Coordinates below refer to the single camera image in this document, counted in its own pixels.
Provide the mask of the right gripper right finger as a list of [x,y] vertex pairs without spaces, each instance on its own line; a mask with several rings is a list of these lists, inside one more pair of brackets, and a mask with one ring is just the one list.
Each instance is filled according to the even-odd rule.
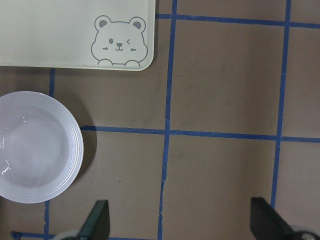
[[250,200],[250,230],[256,240],[293,240],[295,235],[263,197]]

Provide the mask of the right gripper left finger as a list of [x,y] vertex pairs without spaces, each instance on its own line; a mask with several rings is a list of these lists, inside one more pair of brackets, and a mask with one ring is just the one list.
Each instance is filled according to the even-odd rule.
[[108,240],[110,212],[108,200],[97,200],[77,234],[79,240]]

